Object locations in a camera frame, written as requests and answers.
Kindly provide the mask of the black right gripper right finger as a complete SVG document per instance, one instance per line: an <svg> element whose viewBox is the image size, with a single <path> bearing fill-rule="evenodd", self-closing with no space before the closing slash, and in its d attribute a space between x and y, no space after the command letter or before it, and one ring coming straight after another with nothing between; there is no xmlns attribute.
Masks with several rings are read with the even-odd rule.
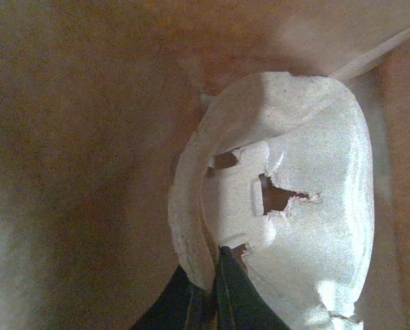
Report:
<svg viewBox="0 0 410 330"><path fill-rule="evenodd" d="M227 246L220 248L215 285L219 329L288 328L264 302Z"/></svg>

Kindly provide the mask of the brown paper bag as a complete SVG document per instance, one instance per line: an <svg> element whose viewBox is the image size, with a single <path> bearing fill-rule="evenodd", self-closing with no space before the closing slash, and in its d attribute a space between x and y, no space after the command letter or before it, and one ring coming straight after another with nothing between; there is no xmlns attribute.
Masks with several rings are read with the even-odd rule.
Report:
<svg viewBox="0 0 410 330"><path fill-rule="evenodd" d="M328 75L410 1L0 1L0 329L126 329L177 260L171 166L200 94Z"/></svg>

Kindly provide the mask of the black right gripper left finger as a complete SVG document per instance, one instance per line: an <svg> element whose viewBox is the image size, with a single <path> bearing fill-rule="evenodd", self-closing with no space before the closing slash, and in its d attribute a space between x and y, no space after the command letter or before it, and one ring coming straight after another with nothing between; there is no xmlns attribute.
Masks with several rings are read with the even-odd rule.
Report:
<svg viewBox="0 0 410 330"><path fill-rule="evenodd" d="M211 329L214 297L194 285L178 266L156 302L133 329Z"/></svg>

